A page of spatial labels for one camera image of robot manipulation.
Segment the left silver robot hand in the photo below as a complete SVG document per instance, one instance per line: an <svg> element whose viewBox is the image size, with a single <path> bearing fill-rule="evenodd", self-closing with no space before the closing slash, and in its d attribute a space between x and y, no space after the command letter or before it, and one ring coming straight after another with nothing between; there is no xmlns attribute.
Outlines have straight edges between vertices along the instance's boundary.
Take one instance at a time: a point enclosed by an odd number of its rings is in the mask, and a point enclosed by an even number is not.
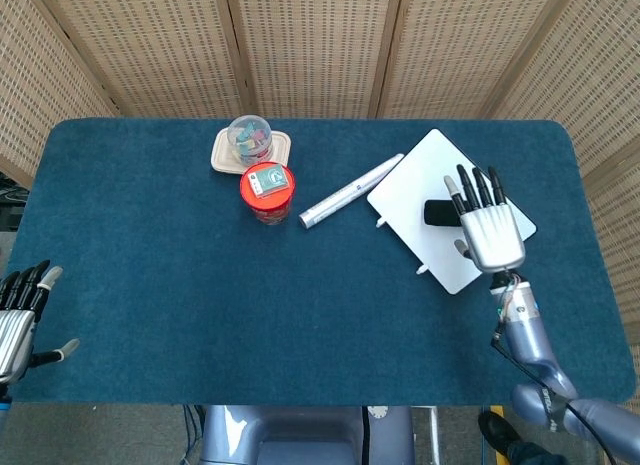
<svg viewBox="0 0 640 465"><path fill-rule="evenodd" d="M71 356L80 345L78 338L61 347L34 352L34 337L49 295L63 268L44 260L1 279L1 389L23 378L26 371L58 363Z"/></svg>

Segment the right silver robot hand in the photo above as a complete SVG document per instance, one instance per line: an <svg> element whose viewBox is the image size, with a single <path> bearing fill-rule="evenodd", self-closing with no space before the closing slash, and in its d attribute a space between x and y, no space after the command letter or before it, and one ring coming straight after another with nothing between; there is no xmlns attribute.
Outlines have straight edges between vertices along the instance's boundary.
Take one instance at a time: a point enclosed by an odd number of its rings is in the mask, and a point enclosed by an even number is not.
<svg viewBox="0 0 640 465"><path fill-rule="evenodd" d="M496 170L488 169L491 187L477 167L472 169L475 182L462 164L456 170L462 189L449 175L444 184L463 230L464 239L455 242L459 254L482 273L516 269L525 261L524 241Z"/></svg>

